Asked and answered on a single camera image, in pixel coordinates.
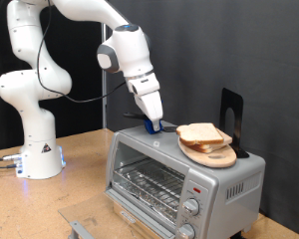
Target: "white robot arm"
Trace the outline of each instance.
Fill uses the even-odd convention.
[[[54,0],[53,3],[71,20],[103,22],[113,29],[113,36],[98,50],[100,66],[110,73],[124,73],[137,105],[158,131],[162,118],[159,83],[142,29],[130,24],[105,0]],[[63,166],[62,153],[56,145],[54,117],[38,104],[41,100],[61,96],[42,88],[37,76],[37,54],[43,38],[40,13],[47,6],[47,0],[12,0],[9,3],[8,27],[13,52],[33,70],[12,72],[0,78],[0,96],[19,112],[24,129],[25,142],[16,161],[17,176],[34,179],[52,177]],[[39,70],[46,88],[65,95],[70,92],[70,75],[52,60],[45,44]]]

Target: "robot logo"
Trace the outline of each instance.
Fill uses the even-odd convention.
[[[51,147],[48,145],[48,143],[46,143],[42,149],[42,153],[48,152],[48,151],[51,151]]]

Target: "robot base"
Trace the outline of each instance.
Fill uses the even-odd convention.
[[[58,175],[65,166],[62,148],[56,140],[27,141],[20,148],[21,166],[16,168],[17,177],[46,179]]]

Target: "control knob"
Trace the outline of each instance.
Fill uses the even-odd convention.
[[[195,231],[189,224],[184,224],[178,228],[176,233],[176,239],[193,239]]]
[[[199,206],[195,199],[188,199],[182,203],[182,208],[189,213],[190,216],[195,216],[198,214]]]

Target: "round wooden board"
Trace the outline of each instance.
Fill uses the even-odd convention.
[[[229,145],[211,153],[195,151],[182,144],[179,138],[178,145],[187,157],[208,167],[228,167],[233,165],[237,159],[235,151]]]

